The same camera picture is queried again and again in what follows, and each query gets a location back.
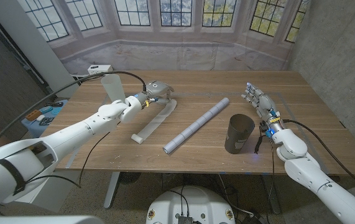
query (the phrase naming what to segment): cord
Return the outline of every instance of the cord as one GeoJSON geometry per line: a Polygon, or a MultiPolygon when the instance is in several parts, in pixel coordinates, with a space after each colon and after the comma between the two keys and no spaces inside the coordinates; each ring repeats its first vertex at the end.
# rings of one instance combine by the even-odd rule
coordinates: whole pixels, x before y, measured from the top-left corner
{"type": "Polygon", "coordinates": [[[100,140],[97,141],[97,143],[90,149],[90,152],[88,154],[88,156],[86,157],[86,160],[85,160],[85,163],[83,164],[83,167],[82,167],[82,170],[80,171],[80,174],[79,174],[79,186],[80,186],[80,182],[82,180],[82,174],[83,174],[83,170],[85,169],[85,165],[86,163],[88,162],[88,159],[89,159],[89,156],[91,154],[91,152],[93,151],[93,149],[95,149],[95,147],[97,146],[97,144],[99,142],[101,142],[101,140],[103,140],[110,132],[108,132],[107,134],[105,134],[100,140]]]}
{"type": "Polygon", "coordinates": [[[43,176],[40,176],[40,177],[36,177],[36,178],[30,179],[30,180],[27,180],[27,182],[26,182],[25,184],[31,183],[31,182],[33,182],[33,181],[35,181],[35,180],[39,180],[39,179],[42,179],[42,178],[47,178],[47,177],[60,178],[60,179],[66,180],[66,181],[68,181],[68,182],[70,182],[70,183],[73,183],[75,186],[81,188],[80,185],[77,184],[77,183],[75,183],[74,181],[72,181],[72,180],[70,180],[70,179],[68,179],[68,178],[66,178],[66,177],[59,176],[59,175],[43,175],[43,176]]]}
{"type": "Polygon", "coordinates": [[[100,76],[103,76],[103,75],[108,75],[108,74],[125,74],[125,75],[130,75],[130,76],[133,76],[137,79],[139,79],[141,82],[142,82],[142,89],[143,91],[147,91],[147,87],[145,86],[145,82],[143,81],[142,78],[138,77],[137,75],[133,74],[133,73],[130,73],[130,72],[123,72],[123,71],[113,71],[113,72],[101,72],[101,73],[97,73],[97,74],[93,74],[93,75],[88,75],[86,77],[83,77],[81,79],[78,79],[78,80],[75,80],[74,82],[71,82],[67,85],[65,85],[64,87],[61,87],[59,90],[45,96],[44,98],[42,98],[41,100],[39,100],[38,102],[36,102],[34,105],[32,105],[30,108],[26,109],[24,112],[22,112],[16,119],[12,120],[1,132],[0,132],[0,138],[1,136],[14,124],[16,123],[17,121],[19,121],[25,114],[31,112],[34,108],[36,108],[39,104],[41,104],[43,101],[55,96],[57,93],[63,91],[64,89],[74,85],[74,84],[77,84],[79,82],[82,82],[82,81],[85,81],[87,79],[90,79],[90,78],[94,78],[94,77],[100,77],[100,76]]]}
{"type": "Polygon", "coordinates": [[[328,148],[328,146],[325,145],[325,143],[321,140],[320,137],[318,137],[318,135],[315,134],[315,132],[313,130],[311,130],[309,127],[305,126],[304,124],[298,122],[298,121],[293,121],[293,120],[290,120],[290,119],[284,119],[283,120],[284,123],[289,123],[289,122],[292,122],[292,123],[295,123],[295,124],[298,124],[300,126],[302,126],[303,128],[307,129],[307,131],[311,132],[314,137],[317,138],[317,140],[319,140],[319,142],[322,144],[322,146],[328,151],[328,153],[332,156],[332,158],[355,180],[355,175],[352,174],[350,172],[350,170],[348,170],[340,161],[339,159],[331,152],[331,150],[328,148]]]}
{"type": "Polygon", "coordinates": [[[176,191],[174,191],[174,190],[168,190],[168,191],[173,192],[173,193],[176,193],[176,194],[178,194],[178,195],[180,195],[181,197],[184,198],[185,203],[187,204],[187,217],[188,217],[188,214],[189,214],[188,202],[187,202],[187,199],[184,197],[184,195],[183,195],[183,194],[180,194],[180,193],[178,193],[178,192],[176,192],[176,191]]]}
{"type": "Polygon", "coordinates": [[[226,186],[224,185],[224,182],[223,182],[223,179],[221,178],[221,175],[220,175],[220,174],[218,174],[218,175],[219,175],[220,180],[221,180],[221,183],[222,183],[222,185],[223,185],[224,192],[226,193],[226,198],[227,198],[228,203],[229,203],[232,207],[234,207],[235,209],[237,209],[237,210],[239,210],[239,211],[241,211],[241,212],[248,213],[248,214],[250,214],[251,217],[253,217],[254,214],[253,214],[252,212],[248,212],[248,211],[246,211],[246,210],[240,209],[240,208],[238,208],[237,206],[233,205],[233,204],[229,201],[228,195],[227,195],[227,191],[226,191],[226,186]]]}

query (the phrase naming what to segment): wall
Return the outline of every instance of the wall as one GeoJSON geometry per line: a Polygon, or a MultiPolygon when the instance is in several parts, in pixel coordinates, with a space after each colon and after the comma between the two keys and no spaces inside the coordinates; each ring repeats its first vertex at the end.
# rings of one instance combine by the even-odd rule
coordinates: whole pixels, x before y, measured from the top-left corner
{"type": "Polygon", "coordinates": [[[312,1],[290,58],[355,137],[355,1],[312,1]]]}

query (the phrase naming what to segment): robotic arm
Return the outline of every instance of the robotic arm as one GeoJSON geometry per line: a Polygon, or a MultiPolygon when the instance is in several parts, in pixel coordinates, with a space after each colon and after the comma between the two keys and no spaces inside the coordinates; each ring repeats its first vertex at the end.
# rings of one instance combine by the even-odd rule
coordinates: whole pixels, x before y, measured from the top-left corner
{"type": "Polygon", "coordinates": [[[319,163],[307,152],[304,141],[284,128],[272,99],[250,83],[242,97],[256,108],[266,123],[266,135],[280,144],[277,155],[285,162],[288,176],[316,194],[342,223],[355,223],[355,197],[320,169],[319,163]]]}
{"type": "Polygon", "coordinates": [[[0,147],[0,203],[18,199],[43,183],[58,163],[93,136],[116,129],[119,122],[128,123],[151,102],[167,103],[173,88],[150,82],[146,92],[103,105],[98,112],[49,136],[12,142],[0,147]]]}

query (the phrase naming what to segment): black cable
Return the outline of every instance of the black cable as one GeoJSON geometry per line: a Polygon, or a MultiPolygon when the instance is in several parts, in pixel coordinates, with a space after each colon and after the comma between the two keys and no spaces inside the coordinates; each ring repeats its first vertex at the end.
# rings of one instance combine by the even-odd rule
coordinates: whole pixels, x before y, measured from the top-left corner
{"type": "Polygon", "coordinates": [[[180,193],[178,193],[178,192],[176,192],[176,191],[174,191],[174,190],[168,190],[168,191],[173,192],[173,193],[176,193],[176,194],[178,194],[178,195],[180,195],[181,197],[184,198],[185,203],[187,204],[187,217],[188,217],[188,212],[189,212],[189,209],[188,209],[188,202],[187,202],[187,199],[184,197],[184,195],[182,195],[182,194],[180,194],[180,193]]]}
{"type": "Polygon", "coordinates": [[[332,158],[355,180],[355,175],[352,174],[350,172],[350,170],[348,170],[340,161],[339,159],[330,151],[330,149],[328,148],[328,146],[325,145],[325,143],[320,139],[320,137],[318,137],[318,135],[315,134],[315,132],[313,130],[311,130],[309,127],[305,126],[304,124],[298,122],[298,121],[293,121],[293,120],[290,120],[290,119],[284,119],[283,120],[284,123],[289,123],[289,122],[292,122],[292,123],[295,123],[295,124],[298,124],[300,126],[302,126],[303,128],[307,129],[307,131],[311,132],[314,137],[317,138],[317,140],[319,140],[319,142],[322,144],[322,146],[328,151],[328,153],[332,156],[332,158]]]}
{"type": "Polygon", "coordinates": [[[93,149],[95,149],[95,147],[97,146],[97,144],[98,144],[101,140],[103,140],[109,133],[110,133],[110,132],[108,132],[107,134],[105,134],[105,135],[104,135],[100,140],[98,140],[97,143],[91,148],[91,150],[90,150],[88,156],[86,157],[86,161],[85,161],[85,163],[83,164],[82,170],[80,171],[80,174],[79,174],[79,186],[80,186],[80,182],[81,182],[81,180],[82,180],[82,173],[83,173],[83,170],[85,169],[85,165],[86,165],[86,163],[88,162],[88,159],[89,159],[89,156],[90,156],[91,152],[93,151],[93,149]]]}
{"type": "Polygon", "coordinates": [[[36,177],[36,178],[30,179],[30,180],[28,180],[25,184],[31,183],[31,182],[33,182],[33,181],[35,181],[35,180],[39,180],[39,179],[42,179],[42,178],[47,178],[47,177],[60,178],[60,179],[66,180],[66,181],[68,181],[68,182],[71,182],[71,183],[74,184],[75,186],[81,188],[80,185],[77,184],[77,183],[75,183],[74,181],[72,181],[72,180],[70,180],[70,179],[68,179],[68,178],[66,178],[66,177],[59,176],[59,175],[43,175],[43,176],[40,176],[40,177],[36,177]]]}
{"type": "Polygon", "coordinates": [[[78,79],[78,80],[75,80],[74,82],[71,82],[67,85],[65,85],[64,87],[61,87],[59,90],[45,96],[44,98],[42,98],[41,100],[39,100],[38,102],[36,102],[34,105],[32,105],[30,108],[26,109],[24,112],[22,112],[16,119],[14,119],[13,121],[11,121],[1,132],[0,132],[0,138],[1,136],[14,124],[16,123],[17,121],[19,121],[24,115],[26,115],[27,113],[31,112],[36,106],[38,106],[39,104],[41,104],[43,101],[55,96],[57,93],[63,91],[64,89],[74,85],[74,84],[77,84],[79,82],[82,82],[82,81],[85,81],[87,79],[90,79],[90,78],[93,78],[93,77],[100,77],[100,76],[103,76],[103,75],[108,75],[108,74],[125,74],[125,75],[130,75],[130,76],[133,76],[137,79],[139,79],[141,82],[142,82],[142,89],[143,91],[147,91],[147,88],[145,87],[145,82],[143,81],[142,78],[138,77],[137,75],[133,74],[133,73],[130,73],[130,72],[123,72],[123,71],[113,71],[113,72],[101,72],[101,73],[97,73],[97,74],[93,74],[93,75],[88,75],[86,77],[83,77],[81,79],[78,79]]]}

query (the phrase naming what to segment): table top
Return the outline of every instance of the table top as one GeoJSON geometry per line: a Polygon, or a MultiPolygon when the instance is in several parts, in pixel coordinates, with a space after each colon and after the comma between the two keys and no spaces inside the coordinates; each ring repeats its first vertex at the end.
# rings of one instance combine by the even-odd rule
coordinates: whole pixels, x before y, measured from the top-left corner
{"type": "MultiPolygon", "coordinates": [[[[309,84],[297,72],[229,72],[229,71],[132,71],[145,80],[160,80],[172,86],[172,98],[177,107],[172,114],[141,144],[131,139],[163,108],[150,104],[130,123],[121,123],[104,138],[91,153],[85,169],[129,172],[195,172],[226,174],[272,173],[272,148],[264,139],[258,154],[254,148],[259,137],[260,117],[240,95],[246,83],[251,82],[268,94],[277,104],[282,119],[294,119],[307,125],[319,135],[335,156],[355,174],[355,139],[339,122],[309,84]],[[171,155],[162,147],[185,128],[212,108],[224,97],[230,103],[184,142],[171,155]],[[255,130],[239,154],[230,154],[224,148],[228,122],[234,114],[246,114],[255,124],[255,130]]],[[[141,83],[120,75],[125,94],[142,90],[141,83]]],[[[86,82],[70,98],[68,104],[46,129],[47,136],[69,125],[84,120],[110,103],[99,80],[86,82]]],[[[308,144],[308,152],[331,175],[346,175],[311,133],[296,124],[285,124],[308,144]]],[[[102,136],[95,136],[64,158],[58,169],[81,169],[90,149],[102,136]]],[[[285,174],[284,163],[277,157],[274,146],[275,173],[285,174]]]]}

